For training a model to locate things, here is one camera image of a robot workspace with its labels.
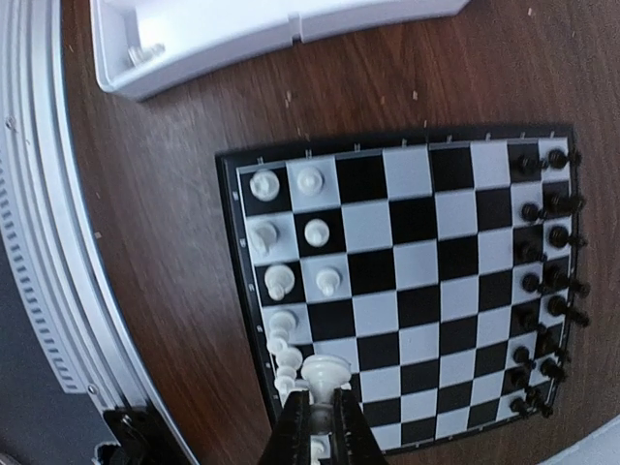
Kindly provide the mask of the white knight chess piece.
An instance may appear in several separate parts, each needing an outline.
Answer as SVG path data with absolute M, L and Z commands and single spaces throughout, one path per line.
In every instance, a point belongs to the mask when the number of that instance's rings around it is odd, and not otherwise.
M 251 226 L 248 235 L 253 249 L 263 257 L 269 254 L 271 248 L 278 241 L 278 230 L 268 221 Z

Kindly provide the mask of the black white chess board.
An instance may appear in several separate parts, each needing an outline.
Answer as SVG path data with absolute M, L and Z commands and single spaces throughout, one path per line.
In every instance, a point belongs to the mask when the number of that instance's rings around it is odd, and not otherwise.
M 511 410 L 518 395 L 506 386 L 511 349 L 534 346 L 512 322 L 524 300 L 512 287 L 512 197 L 524 190 L 511 174 L 509 149 L 544 140 L 575 150 L 570 125 L 547 123 L 296 141 L 217 156 L 237 291 L 271 421 L 285 405 L 273 384 L 276 355 L 266 347 L 268 321 L 281 310 L 296 316 L 289 346 L 303 361 L 333 355 L 351 364 L 348 387 L 384 452 L 528 418 Z M 307 167 L 324 177 L 313 197 L 296 184 Z M 261 170 L 279 178 L 273 201 L 251 193 Z M 329 226 L 321 248 L 304 237 L 313 219 Z M 265 221 L 278 241 L 263 257 L 248 233 Z M 295 277 L 280 301 L 264 283 L 274 264 Z M 325 267 L 341 276 L 330 297 L 316 285 Z

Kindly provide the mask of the eleventh white chess pawn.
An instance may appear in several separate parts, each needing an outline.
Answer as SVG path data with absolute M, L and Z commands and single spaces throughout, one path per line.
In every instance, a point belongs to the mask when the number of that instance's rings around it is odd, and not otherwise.
M 351 364 L 340 356 L 312 355 L 303 361 L 301 377 L 308 382 L 315 403 L 329 404 L 337 388 L 351 377 Z

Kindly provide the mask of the white plastic compartment tray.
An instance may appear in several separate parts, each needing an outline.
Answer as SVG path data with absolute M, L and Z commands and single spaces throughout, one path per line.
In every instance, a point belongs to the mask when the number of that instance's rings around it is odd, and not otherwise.
M 96 77 L 105 92 L 142 101 L 189 79 L 294 42 L 431 17 L 454 16 L 467 0 L 93 1 Z M 132 46 L 165 52 L 134 67 Z

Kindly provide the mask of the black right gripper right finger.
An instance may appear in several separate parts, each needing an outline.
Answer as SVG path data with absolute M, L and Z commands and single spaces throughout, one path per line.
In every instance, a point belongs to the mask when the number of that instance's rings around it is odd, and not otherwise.
M 332 464 L 387 464 L 353 393 L 337 388 L 333 396 Z

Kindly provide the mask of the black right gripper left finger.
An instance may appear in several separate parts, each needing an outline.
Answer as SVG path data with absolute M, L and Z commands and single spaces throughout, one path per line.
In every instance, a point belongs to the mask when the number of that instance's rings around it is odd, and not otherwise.
M 260 465 L 311 463 L 310 392 L 293 391 L 259 459 Z

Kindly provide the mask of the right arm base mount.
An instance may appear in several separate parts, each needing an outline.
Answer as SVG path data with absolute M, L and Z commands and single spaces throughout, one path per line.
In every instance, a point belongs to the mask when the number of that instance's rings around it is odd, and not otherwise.
M 95 448 L 94 464 L 189 464 L 180 445 L 152 408 L 103 412 L 115 438 Z

